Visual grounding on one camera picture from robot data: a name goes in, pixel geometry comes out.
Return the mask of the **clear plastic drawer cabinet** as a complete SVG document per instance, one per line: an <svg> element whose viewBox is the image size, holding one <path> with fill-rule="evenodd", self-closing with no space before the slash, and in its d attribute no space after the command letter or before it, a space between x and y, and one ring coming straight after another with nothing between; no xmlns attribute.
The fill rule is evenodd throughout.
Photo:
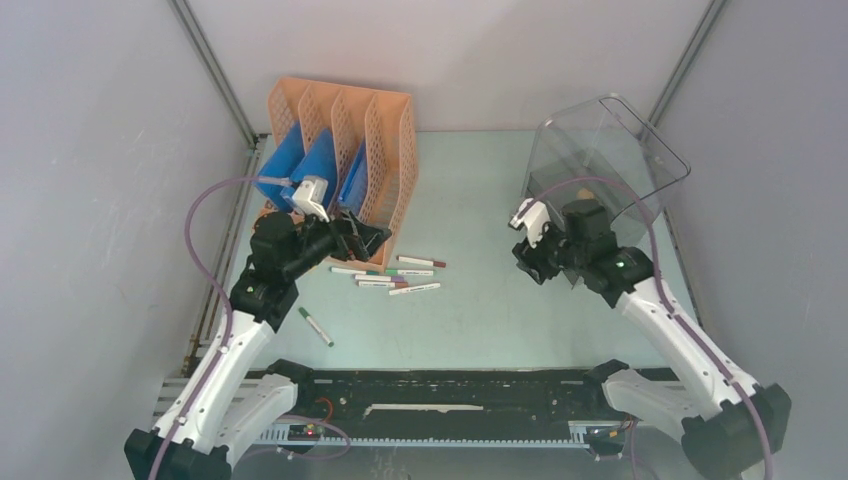
<svg viewBox="0 0 848 480"><path fill-rule="evenodd" d="M623 97L607 94L558 111L537 127L521 196L535 197L580 177L543 199L551 220L562 226L562 207L587 189L609 212L619 242L636 245L645 241L647 227L620 187L629 187L657 219L690 173L689 163L653 124Z"/></svg>

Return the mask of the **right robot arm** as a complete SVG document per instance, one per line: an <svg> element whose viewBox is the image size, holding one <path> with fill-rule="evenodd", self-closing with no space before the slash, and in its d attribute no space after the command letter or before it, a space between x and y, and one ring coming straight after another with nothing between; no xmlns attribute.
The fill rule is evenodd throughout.
<svg viewBox="0 0 848 480"><path fill-rule="evenodd" d="M668 362L683 393L650 381L620 361L592 369L581 392L585 411L631 414L677 441L706 479L733 479L756 465L774 473L792 407L778 384L764 386L724 354L679 306L655 263L619 245L607 209L595 199L566 204L563 222L540 200L525 199L509 224L526 237L513 248L537 284L582 280L629 319Z"/></svg>

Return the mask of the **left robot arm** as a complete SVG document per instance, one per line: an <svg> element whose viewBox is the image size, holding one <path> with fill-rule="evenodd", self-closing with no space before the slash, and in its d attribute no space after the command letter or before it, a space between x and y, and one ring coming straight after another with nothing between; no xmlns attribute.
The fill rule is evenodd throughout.
<svg viewBox="0 0 848 480"><path fill-rule="evenodd" d="M326 258L371 259L392 236L350 213L295 223L287 213L260 217L245 269L225 298L224 318L186 386L149 431L135 429L124 453L136 479L228 479L255 439L277 418L304 416L315 388L282 374L264 375L234 400L256 357L294 306L297 279Z"/></svg>

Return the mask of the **blue folder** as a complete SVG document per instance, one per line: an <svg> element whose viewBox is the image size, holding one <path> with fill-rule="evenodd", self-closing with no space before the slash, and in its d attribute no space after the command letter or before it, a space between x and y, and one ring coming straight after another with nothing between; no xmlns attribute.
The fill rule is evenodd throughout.
<svg viewBox="0 0 848 480"><path fill-rule="evenodd" d="M320 177L327 181L327 188L322 199L322 205L326 210L328 210L331 206L331 201L335 195L338 183L334 140L332 132L328 128L323 129L318 134L309 151L304 154L303 158L288 175L292 185L281 188L280 198L282 205L279 206L280 211L286 213L295 212L293 194L296 187L307 176Z"/></svg>
<svg viewBox="0 0 848 480"><path fill-rule="evenodd" d="M350 171L338 195L338 206L342 211L359 217L368 191L367 145L363 141L356 153Z"/></svg>
<svg viewBox="0 0 848 480"><path fill-rule="evenodd" d="M299 121L289 129L282 142L259 171L262 177L289 178L305 156L302 129ZM279 211L291 213L292 207L283 197L284 187L257 184L257 189Z"/></svg>

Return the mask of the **white marker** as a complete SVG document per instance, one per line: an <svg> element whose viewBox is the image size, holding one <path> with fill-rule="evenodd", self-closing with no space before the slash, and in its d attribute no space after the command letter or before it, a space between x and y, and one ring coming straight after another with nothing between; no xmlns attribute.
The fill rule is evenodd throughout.
<svg viewBox="0 0 848 480"><path fill-rule="evenodd" d="M435 289L438 289L440 287L441 287L440 282L431 282L431 283L418 284L418 285L413 285L413 286L408 286L408 287L403 287L403 288L391 289L391 290L388 291L388 294L390 296L404 295L404 294L410 294L410 293L417 293L417 292L435 290Z"/></svg>

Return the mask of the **blue folder front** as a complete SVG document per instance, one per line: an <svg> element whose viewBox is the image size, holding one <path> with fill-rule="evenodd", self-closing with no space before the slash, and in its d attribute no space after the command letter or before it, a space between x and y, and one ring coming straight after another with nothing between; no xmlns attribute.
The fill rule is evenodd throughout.
<svg viewBox="0 0 848 480"><path fill-rule="evenodd" d="M302 129L299 121L289 129L282 142L259 171L262 177L289 178L305 156ZM291 213L292 207L283 197L284 187L257 184L257 189L279 211Z"/></svg>

